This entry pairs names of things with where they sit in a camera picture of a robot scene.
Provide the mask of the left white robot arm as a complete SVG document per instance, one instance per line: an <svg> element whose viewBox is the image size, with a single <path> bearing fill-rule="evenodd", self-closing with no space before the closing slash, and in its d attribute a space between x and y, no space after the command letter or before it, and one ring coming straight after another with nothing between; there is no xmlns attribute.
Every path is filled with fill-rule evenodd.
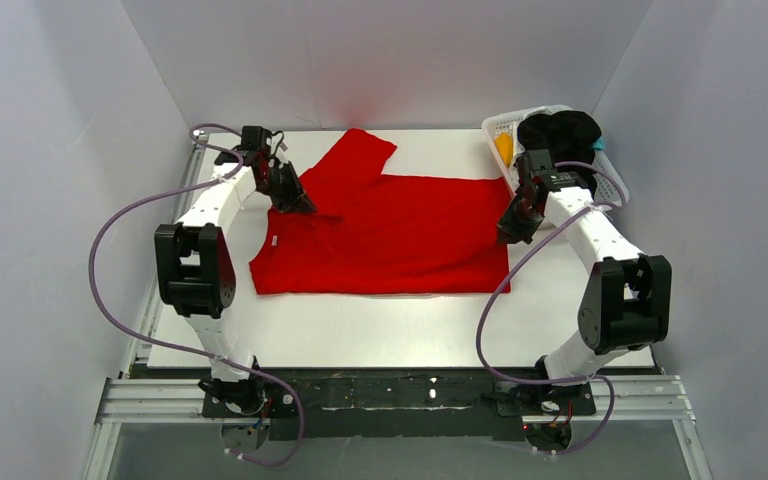
<svg viewBox="0 0 768 480"><path fill-rule="evenodd" d="M236 274L225 233L244 201L268 197L280 213L313 213L315 205L284 155L281 131L245 126L240 141L220 151L208 186L176 221L154 233L161 300L182 316L210 354L211 376L200 388L243 416L265 412L269 396L245 340L230 324Z"/></svg>

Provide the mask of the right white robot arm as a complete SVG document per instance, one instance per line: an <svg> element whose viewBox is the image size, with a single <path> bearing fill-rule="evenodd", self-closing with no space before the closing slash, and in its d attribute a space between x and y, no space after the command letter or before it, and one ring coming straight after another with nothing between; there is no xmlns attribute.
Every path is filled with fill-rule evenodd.
<svg viewBox="0 0 768 480"><path fill-rule="evenodd" d="M546 149L515 160L519 185L497 223L500 244L532 242L544 221L563 236L587 275L576 313L577 330L535 364L537 379L503 379L493 399L503 415L530 412L591 415L587 382L612 360L663 341L669 330L672 267L647 255L617 230L583 178L565 171Z"/></svg>

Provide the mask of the red t-shirt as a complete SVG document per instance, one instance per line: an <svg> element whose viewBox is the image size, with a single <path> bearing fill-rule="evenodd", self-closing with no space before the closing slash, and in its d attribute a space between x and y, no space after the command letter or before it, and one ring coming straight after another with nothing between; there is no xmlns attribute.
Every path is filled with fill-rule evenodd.
<svg viewBox="0 0 768 480"><path fill-rule="evenodd" d="M268 212L260 295L491 293L509 272L503 179L390 175L395 144L350 129L301 176L313 214ZM278 245L270 245L278 236Z"/></svg>

